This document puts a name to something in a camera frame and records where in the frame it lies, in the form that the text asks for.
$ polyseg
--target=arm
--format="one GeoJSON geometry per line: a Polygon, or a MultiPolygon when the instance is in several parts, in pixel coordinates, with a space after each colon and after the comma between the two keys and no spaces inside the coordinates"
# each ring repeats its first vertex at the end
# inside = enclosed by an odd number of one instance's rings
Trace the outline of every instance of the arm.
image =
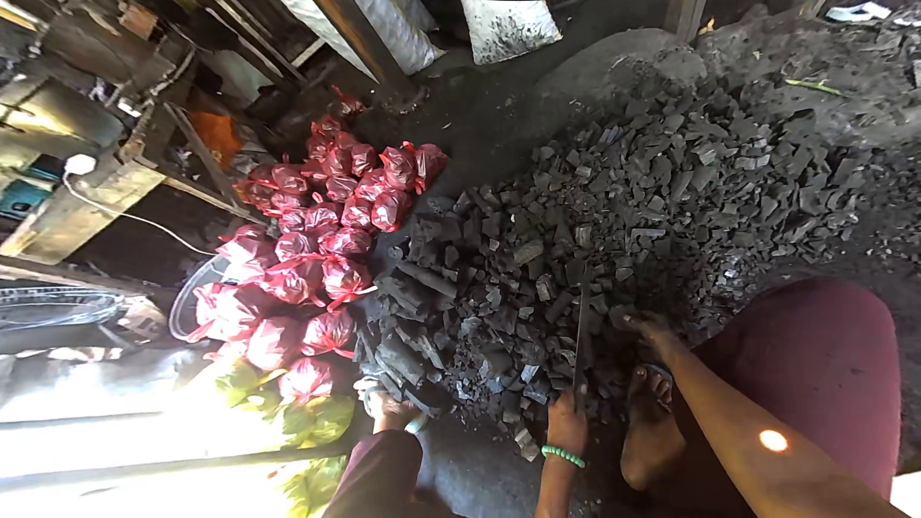
{"type": "Polygon", "coordinates": [[[755,514],[905,516],[821,448],[716,376],[667,326],[630,317],[627,322],[671,369],[719,462],[755,514]]]}
{"type": "MultiPolygon", "coordinates": [[[[589,437],[585,412],[575,409],[572,392],[565,392],[550,407],[547,444],[582,456],[589,437]]],[[[569,515],[569,490],[578,467],[563,457],[547,455],[541,474],[541,497],[536,518],[566,518],[569,515]]]]}

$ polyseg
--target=red plastic bag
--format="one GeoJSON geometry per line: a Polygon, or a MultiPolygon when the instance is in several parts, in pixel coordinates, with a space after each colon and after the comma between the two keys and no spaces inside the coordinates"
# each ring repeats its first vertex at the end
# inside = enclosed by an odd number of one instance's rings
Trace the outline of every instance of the red plastic bag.
{"type": "Polygon", "coordinates": [[[291,194],[284,191],[275,191],[272,194],[272,207],[278,210],[279,216],[282,212],[292,208],[304,207],[304,196],[300,194],[291,194]]]}
{"type": "Polygon", "coordinates": [[[372,172],[378,165],[378,152],[370,144],[357,144],[352,147],[352,174],[361,178],[372,172]]]}
{"type": "Polygon", "coordinates": [[[323,261],[323,287],[332,299],[330,310],[375,289],[367,268],[341,255],[332,255],[323,261]]]}
{"type": "Polygon", "coordinates": [[[345,308],[317,315],[307,322],[300,352],[305,356],[317,356],[333,351],[346,358],[352,358],[355,353],[343,351],[341,347],[348,343],[354,331],[355,321],[345,308]]]}
{"type": "Polygon", "coordinates": [[[415,185],[415,159],[405,149],[385,147],[380,154],[384,163],[384,178],[387,185],[401,191],[409,191],[415,185]]]}
{"type": "Polygon", "coordinates": [[[365,104],[358,97],[343,93],[338,87],[332,85],[333,91],[339,96],[339,114],[343,119],[352,119],[365,110],[365,104]]]}
{"type": "Polygon", "coordinates": [[[371,173],[365,175],[365,177],[361,179],[361,182],[358,183],[358,186],[355,188],[355,196],[374,203],[374,200],[378,199],[378,196],[390,189],[391,187],[387,185],[384,170],[375,169],[371,173]]]}
{"type": "Polygon", "coordinates": [[[371,234],[361,229],[344,227],[320,238],[320,247],[326,253],[356,257],[371,250],[371,234]]]}
{"type": "Polygon", "coordinates": [[[326,302],[317,296],[323,283],[323,260],[317,254],[306,255],[279,263],[265,270],[259,283],[266,293],[288,304],[313,302],[323,307],[326,302]]]}
{"type": "Polygon", "coordinates": [[[330,175],[323,170],[323,163],[319,160],[307,160],[304,165],[300,166],[300,175],[307,179],[307,183],[314,188],[326,185],[330,175]]]}
{"type": "Polygon", "coordinates": [[[212,282],[196,288],[195,319],[199,327],[186,338],[231,342],[252,336],[259,321],[280,302],[256,284],[229,286],[212,282]]]}
{"type": "Polygon", "coordinates": [[[358,180],[351,176],[336,174],[326,181],[326,197],[334,202],[344,202],[355,191],[358,180]]]}
{"type": "Polygon", "coordinates": [[[434,144],[423,144],[415,149],[409,142],[403,142],[403,147],[412,151],[415,156],[415,193],[421,194],[431,187],[435,177],[445,169],[445,165],[448,164],[448,155],[434,144]]]}
{"type": "Polygon", "coordinates": [[[358,146],[361,142],[354,135],[347,131],[336,132],[336,147],[351,151],[352,147],[358,146]]]}
{"type": "Polygon", "coordinates": [[[293,398],[299,405],[331,392],[332,368],[330,364],[316,358],[296,360],[288,372],[278,379],[278,393],[282,399],[293,398]]]}
{"type": "Polygon", "coordinates": [[[329,114],[324,114],[318,121],[310,123],[310,132],[313,135],[322,136],[330,141],[333,141],[336,137],[336,132],[342,129],[343,124],[329,114]]]}
{"type": "Polygon", "coordinates": [[[385,232],[393,232],[400,227],[411,203],[407,193],[390,189],[374,201],[371,223],[385,232]]]}
{"type": "Polygon", "coordinates": [[[252,180],[241,180],[234,183],[233,186],[243,203],[254,205],[260,210],[272,208],[272,194],[275,192],[273,188],[260,185],[252,180]]]}
{"type": "Polygon", "coordinates": [[[274,256],[275,245],[265,236],[262,225],[242,225],[234,231],[232,237],[221,236],[226,241],[217,247],[216,252],[226,257],[232,264],[242,264],[253,259],[274,256]]]}
{"type": "Polygon", "coordinates": [[[343,216],[339,220],[344,227],[354,227],[356,229],[371,229],[371,210],[374,204],[368,200],[363,200],[355,195],[351,195],[345,200],[343,206],[343,216]]]}
{"type": "Polygon", "coordinates": [[[292,208],[282,213],[278,219],[278,229],[283,233],[304,231],[304,213],[306,208],[292,208]]]}
{"type": "Polygon", "coordinates": [[[313,135],[307,139],[307,158],[322,160],[330,150],[336,146],[335,142],[323,135],[313,135]]]}
{"type": "Polygon", "coordinates": [[[248,345],[248,340],[224,342],[224,345],[222,345],[217,351],[204,353],[204,355],[202,355],[202,359],[209,359],[211,361],[218,361],[219,359],[228,359],[231,361],[235,359],[241,359],[246,356],[246,349],[248,345]]]}
{"type": "Polygon", "coordinates": [[[278,183],[272,178],[272,168],[274,164],[259,164],[252,168],[247,177],[259,185],[264,185],[270,189],[277,189],[278,183]]]}
{"type": "Polygon", "coordinates": [[[295,164],[276,164],[272,168],[272,178],[278,184],[278,190],[291,194],[304,194],[309,191],[307,180],[300,174],[300,167],[295,164]]]}
{"type": "Polygon", "coordinates": [[[327,223],[335,223],[338,225],[339,213],[341,210],[341,206],[330,202],[318,203],[315,206],[305,208],[303,211],[304,229],[316,229],[320,225],[325,225],[327,223]]]}
{"type": "Polygon", "coordinates": [[[307,232],[288,232],[275,242],[275,256],[279,261],[290,261],[308,253],[319,253],[320,245],[307,232]]]}
{"type": "Polygon", "coordinates": [[[297,355],[303,333],[304,325],[293,318],[267,318],[250,337],[246,359],[263,371],[280,369],[297,355]]]}
{"type": "Polygon", "coordinates": [[[323,160],[323,172],[330,176],[352,174],[352,153],[347,149],[334,147],[323,160]]]}

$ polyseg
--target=electrical cord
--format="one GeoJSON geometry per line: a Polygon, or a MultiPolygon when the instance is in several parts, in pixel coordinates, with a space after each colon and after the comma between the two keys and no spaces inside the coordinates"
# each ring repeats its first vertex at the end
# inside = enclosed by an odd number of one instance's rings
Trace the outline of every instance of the electrical cord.
{"type": "Polygon", "coordinates": [[[149,221],[149,220],[144,219],[144,218],[139,218],[138,216],[133,216],[133,215],[127,214],[127,213],[125,213],[125,212],[119,212],[119,211],[117,211],[117,210],[110,209],[110,208],[108,208],[108,207],[106,207],[106,206],[104,206],[104,205],[102,205],[102,204],[99,204],[99,203],[97,203],[97,202],[94,202],[93,200],[91,200],[91,199],[89,199],[89,198],[83,196],[82,194],[78,193],[78,192],[76,191],[76,189],[74,189],[74,185],[72,185],[72,184],[70,183],[70,176],[71,176],[72,174],[73,174],[73,173],[70,173],[70,172],[65,173],[65,174],[64,174],[64,177],[63,177],[63,182],[64,182],[64,187],[66,187],[67,190],[70,191],[70,194],[73,194],[77,199],[82,200],[82,201],[84,201],[84,202],[86,202],[86,203],[88,203],[88,204],[94,206],[95,208],[104,210],[104,211],[106,211],[106,212],[108,212],[108,213],[110,213],[110,214],[114,214],[115,216],[125,216],[126,218],[136,219],[136,220],[138,220],[138,221],[143,221],[143,222],[145,222],[145,223],[148,224],[148,225],[153,225],[154,227],[157,227],[158,229],[163,230],[164,232],[168,233],[170,236],[173,237],[173,239],[175,239],[176,241],[182,243],[183,245],[185,245],[186,248],[188,248],[189,250],[192,250],[193,252],[198,252],[198,253],[201,253],[201,254],[203,254],[203,255],[217,255],[216,253],[205,252],[204,250],[199,250],[199,249],[195,248],[194,246],[190,245],[186,240],[184,240],[183,238],[179,237],[179,235],[177,235],[176,232],[173,232],[172,230],[167,229],[166,227],[164,227],[163,225],[160,225],[159,223],[155,223],[155,222],[153,222],[153,221],[149,221]]]}

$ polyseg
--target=white plug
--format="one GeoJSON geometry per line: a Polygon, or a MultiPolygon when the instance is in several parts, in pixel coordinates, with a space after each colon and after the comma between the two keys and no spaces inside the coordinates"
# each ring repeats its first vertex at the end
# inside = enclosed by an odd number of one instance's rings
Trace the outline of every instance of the white plug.
{"type": "Polygon", "coordinates": [[[73,157],[67,159],[67,161],[64,163],[64,173],[83,176],[84,174],[95,170],[96,163],[96,159],[90,157],[89,155],[74,155],[73,157]]]}

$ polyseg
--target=charcoal pile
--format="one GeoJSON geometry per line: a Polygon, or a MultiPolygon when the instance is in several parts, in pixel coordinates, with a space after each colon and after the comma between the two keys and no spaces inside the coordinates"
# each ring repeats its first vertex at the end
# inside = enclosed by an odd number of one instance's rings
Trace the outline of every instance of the charcoal pile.
{"type": "Polygon", "coordinates": [[[630,369],[652,360],[625,314],[664,312],[699,342],[772,261],[827,260],[829,240],[849,237],[866,157],[830,156],[813,124],[759,124],[710,81],[630,100],[534,149],[511,180],[427,200],[375,281],[382,314],[356,347],[363,369],[413,400],[440,383],[532,459],[529,426],[544,430],[548,403],[572,384],[584,311],[589,417],[612,422],[630,369]]]}

